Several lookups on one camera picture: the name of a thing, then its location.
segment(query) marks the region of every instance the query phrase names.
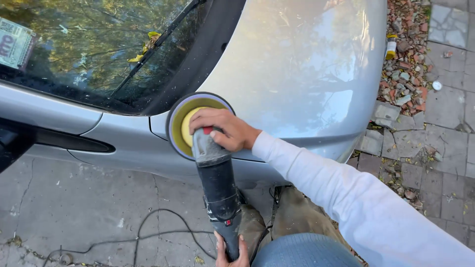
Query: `windshield wiper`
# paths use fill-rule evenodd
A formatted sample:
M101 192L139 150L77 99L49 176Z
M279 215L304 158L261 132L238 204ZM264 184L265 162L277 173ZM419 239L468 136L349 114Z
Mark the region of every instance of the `windshield wiper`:
M158 37L155 43L152 45L152 49L147 50L143 57L137 62L137 65L133 67L127 77L119 84L119 86L112 92L111 96L114 96L117 91L122 89L126 84L130 82L130 79L139 71L139 69L149 60L155 51L163 44L163 42L171 35L171 33L175 30L178 24L190 13L193 9L197 6L203 4L207 0L191 0L188 5L181 11L181 13L173 20L173 22L166 28L166 30Z

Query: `white long sleeve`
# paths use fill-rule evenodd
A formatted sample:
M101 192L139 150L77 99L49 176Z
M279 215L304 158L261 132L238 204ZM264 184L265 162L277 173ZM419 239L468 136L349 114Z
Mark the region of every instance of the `white long sleeve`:
M370 266L475 266L475 252L445 233L367 172L262 132L252 154L339 222Z

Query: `power cord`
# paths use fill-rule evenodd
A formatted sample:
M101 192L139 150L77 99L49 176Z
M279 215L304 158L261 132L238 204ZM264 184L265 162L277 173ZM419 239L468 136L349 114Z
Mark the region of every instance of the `power cord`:
M154 214L155 212L159 212L159 211L168 211L170 213L173 213L175 214L176 216L178 216L182 221L183 223L185 224L186 228L188 230L175 230L175 231L166 231L166 232L162 232L162 233L156 233L156 234L151 234L151 235L147 235L147 236L143 236L141 237L140 236L140 230L142 229L142 226L144 225L145 221L150 217L150 215ZM198 245L198 247L206 254L208 255L210 258L216 260L216 258L211 255L209 252L207 252L199 243L198 241L196 240L195 238L195 235L194 234L199 234L199 233L203 233L203 234L214 234L213 232L207 232L207 231L192 231L190 229L190 227L188 226L188 223L185 221L185 219L178 213L172 211L172 210L169 210L169 209L157 209L157 210L153 210L151 211L149 214L147 214L147 216L145 216L145 218L142 220L142 223L140 224L140 227L139 227L139 230L137 232L137 237L134 238L134 239L125 239L125 240L116 240L116 241L103 241L103 242L98 242L98 243L94 243L92 244L86 251L76 251L76 250L68 250L68 249L57 249L57 250L53 250L51 251L50 254L48 254L48 257L46 257L45 259L45 262L43 263L43 267L46 266L46 263L48 262L48 260L51 260L50 257L51 255L53 255L54 253L62 253L62 252L69 252L69 253L78 253L78 254L86 254L88 253L89 251L91 251L92 248L94 247L97 247L97 246L100 246L100 245L105 245L105 244L116 244L116 243L127 243L127 242L135 242L135 251L133 253L133 266L136 266L136 262L137 262L137 251L138 251L138 247L139 247L139 241L140 240L145 240L145 239L148 239L148 238L152 238L152 237L156 237L156 236L161 236L161 235L164 235L164 234L171 234L171 233L190 233L191 236L193 237L193 241L195 241L196 245Z

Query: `sticker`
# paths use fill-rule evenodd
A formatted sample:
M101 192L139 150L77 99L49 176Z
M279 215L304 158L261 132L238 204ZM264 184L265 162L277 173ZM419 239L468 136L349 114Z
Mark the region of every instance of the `sticker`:
M31 29L0 18L0 64L25 70L35 39Z

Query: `pants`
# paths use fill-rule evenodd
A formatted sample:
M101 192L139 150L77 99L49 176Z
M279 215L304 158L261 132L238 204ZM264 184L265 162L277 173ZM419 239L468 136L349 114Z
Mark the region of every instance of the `pants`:
M264 219L251 205L241 205L242 219L239 234L247 243L249 258L258 246L261 234L266 229ZM320 234L336 240L350 251L350 246L333 226L331 219L324 215L323 209L306 199L295 187L285 187L280 196L270 234L267 234L257 248L257 253L272 240L300 233Z

